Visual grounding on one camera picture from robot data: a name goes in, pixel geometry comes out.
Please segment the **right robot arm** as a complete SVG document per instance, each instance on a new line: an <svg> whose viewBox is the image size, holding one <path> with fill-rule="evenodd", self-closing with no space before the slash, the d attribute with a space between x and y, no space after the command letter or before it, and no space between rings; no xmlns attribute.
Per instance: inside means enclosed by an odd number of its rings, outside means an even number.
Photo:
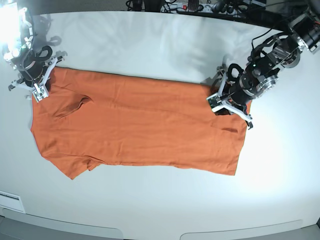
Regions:
<svg viewBox="0 0 320 240"><path fill-rule="evenodd" d="M11 82L8 90L25 89L41 100L49 95L47 82L56 64L63 57L53 57L49 45L34 50L36 31L31 11L20 7L16 0L0 2L0 55L17 70L19 78Z"/></svg>

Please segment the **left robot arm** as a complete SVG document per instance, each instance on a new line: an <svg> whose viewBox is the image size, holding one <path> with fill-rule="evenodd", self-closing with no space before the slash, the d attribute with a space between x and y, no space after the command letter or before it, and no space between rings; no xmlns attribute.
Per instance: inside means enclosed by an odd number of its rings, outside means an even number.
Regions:
<svg viewBox="0 0 320 240"><path fill-rule="evenodd" d="M319 44L320 12L308 9L289 23L288 31L254 47L245 68L236 63L217 68L218 90L207 97L212 112L217 116L236 114L252 128L248 104L277 84L282 69L297 66L304 49L315 52Z"/></svg>

